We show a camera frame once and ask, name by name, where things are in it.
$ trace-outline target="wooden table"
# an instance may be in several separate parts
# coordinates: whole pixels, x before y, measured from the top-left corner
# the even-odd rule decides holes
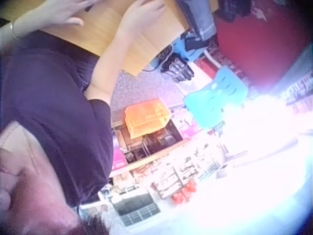
[[[173,40],[180,36],[188,24],[174,0],[165,0],[167,9],[159,21],[146,30],[129,50],[123,69],[137,75],[150,61]],[[43,0],[11,0],[1,9],[1,17],[14,20],[28,10],[40,5]],[[89,12],[77,14],[85,26],[63,25],[44,31],[101,55],[114,37],[126,9],[134,0],[104,0]],[[217,0],[210,0],[212,11],[218,8]]]

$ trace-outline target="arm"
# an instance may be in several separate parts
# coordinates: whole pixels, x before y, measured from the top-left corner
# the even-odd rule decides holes
[[[110,104],[118,72],[136,37],[163,14],[164,0],[136,0],[126,11],[119,29],[92,74],[86,98],[100,99]]]
[[[78,11],[93,5],[97,0],[46,0],[42,5],[27,12],[13,22],[0,29],[0,52],[3,54],[9,50],[17,38],[43,27],[57,24],[75,24],[83,26],[80,18],[72,17]]]

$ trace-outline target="wrist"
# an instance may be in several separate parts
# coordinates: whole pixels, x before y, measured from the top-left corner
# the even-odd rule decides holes
[[[42,27],[44,23],[36,17],[35,10],[31,10],[14,21],[14,34],[19,38]]]
[[[135,36],[119,28],[118,31],[116,32],[114,39],[130,47],[135,41]]]

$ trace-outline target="red wall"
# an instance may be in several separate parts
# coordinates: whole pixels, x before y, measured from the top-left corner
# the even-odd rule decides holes
[[[265,20],[251,14],[233,23],[215,22],[221,52],[266,92],[294,63],[310,36],[288,8],[272,0],[255,0],[254,7],[262,10]]]

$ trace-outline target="cyan chair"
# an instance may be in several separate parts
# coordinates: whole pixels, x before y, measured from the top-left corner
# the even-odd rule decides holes
[[[242,80],[229,67],[222,66],[211,83],[188,94],[184,103],[202,128],[211,129],[223,121],[226,105],[241,106],[247,94],[248,87]]]

